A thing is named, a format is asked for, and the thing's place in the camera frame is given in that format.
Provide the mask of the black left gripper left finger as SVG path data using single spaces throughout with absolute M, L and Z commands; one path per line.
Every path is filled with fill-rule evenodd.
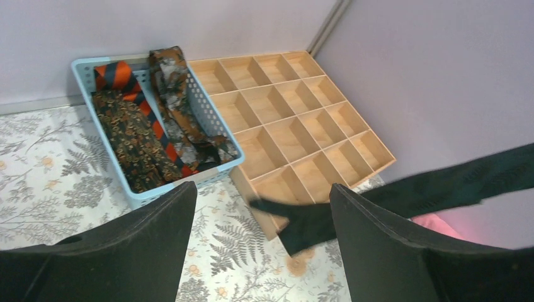
M 55 245 L 1 252 L 2 301 L 174 301 L 197 188 L 161 197 Z

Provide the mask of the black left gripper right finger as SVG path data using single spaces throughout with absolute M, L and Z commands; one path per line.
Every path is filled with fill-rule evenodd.
M 532 301 L 533 249 L 449 237 L 333 185 L 332 218 L 353 301 Z

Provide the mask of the dark green leaf tie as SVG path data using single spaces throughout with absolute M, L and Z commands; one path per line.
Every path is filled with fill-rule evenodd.
M 405 177 L 363 191 L 361 196 L 403 218 L 414 218 L 531 188 L 533 144 L 528 144 Z M 278 236 L 291 256 L 337 237 L 328 203 L 285 204 L 259 196 L 249 199 L 249 206 L 288 219 Z

